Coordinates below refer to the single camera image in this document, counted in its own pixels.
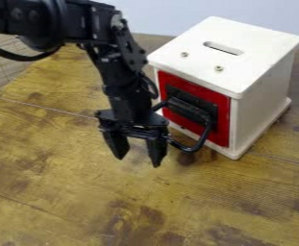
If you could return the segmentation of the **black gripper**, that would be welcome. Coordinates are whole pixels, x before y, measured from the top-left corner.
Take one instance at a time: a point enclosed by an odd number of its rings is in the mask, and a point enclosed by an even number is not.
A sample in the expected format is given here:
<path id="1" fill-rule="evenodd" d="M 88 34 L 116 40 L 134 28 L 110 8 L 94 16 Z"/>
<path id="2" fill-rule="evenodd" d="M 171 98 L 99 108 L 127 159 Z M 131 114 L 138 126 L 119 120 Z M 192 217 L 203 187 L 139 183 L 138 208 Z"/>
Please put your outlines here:
<path id="1" fill-rule="evenodd" d="M 122 160 L 130 151 L 127 138 L 144 139 L 152 167 L 159 167 L 168 149 L 168 121 L 152 110 L 150 95 L 110 97 L 110 104 L 95 117 L 112 154 Z"/>

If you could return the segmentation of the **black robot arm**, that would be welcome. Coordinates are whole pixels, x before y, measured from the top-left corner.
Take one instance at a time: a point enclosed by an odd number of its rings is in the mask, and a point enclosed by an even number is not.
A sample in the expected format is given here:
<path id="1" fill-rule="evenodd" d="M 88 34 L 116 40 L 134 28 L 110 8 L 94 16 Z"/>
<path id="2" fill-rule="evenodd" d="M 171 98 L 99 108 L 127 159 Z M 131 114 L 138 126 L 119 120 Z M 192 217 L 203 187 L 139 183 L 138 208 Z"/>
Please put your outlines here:
<path id="1" fill-rule="evenodd" d="M 144 140 L 151 164 L 159 166 L 167 155 L 168 121 L 151 105 L 158 88 L 143 72 L 146 50 L 116 7 L 91 0 L 0 0 L 0 34 L 17 37 L 39 52 L 25 56 L 0 48 L 0 57 L 12 61 L 38 61 L 67 43 L 86 51 L 111 104 L 95 113 L 107 145 L 115 157 L 123 159 L 128 139 Z"/>

